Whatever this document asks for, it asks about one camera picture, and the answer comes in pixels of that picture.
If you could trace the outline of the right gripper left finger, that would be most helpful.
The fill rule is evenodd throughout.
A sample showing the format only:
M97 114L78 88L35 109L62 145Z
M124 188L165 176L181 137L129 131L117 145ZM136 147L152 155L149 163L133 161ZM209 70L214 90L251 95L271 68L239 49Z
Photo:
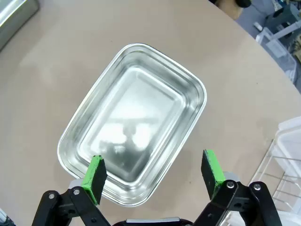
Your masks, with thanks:
M107 179L104 158L93 156L80 185L63 194L46 191L35 213L33 226L68 226L80 217L86 226L108 226L110 223L97 208Z

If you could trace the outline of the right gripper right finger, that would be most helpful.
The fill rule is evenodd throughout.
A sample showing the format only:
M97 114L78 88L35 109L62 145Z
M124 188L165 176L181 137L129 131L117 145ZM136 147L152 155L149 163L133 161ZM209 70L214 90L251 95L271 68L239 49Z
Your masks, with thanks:
M201 173L210 202L195 220L195 226L219 226L231 211L238 212L246 226L280 226L281 220L265 183L248 186L226 179L213 150L204 150Z

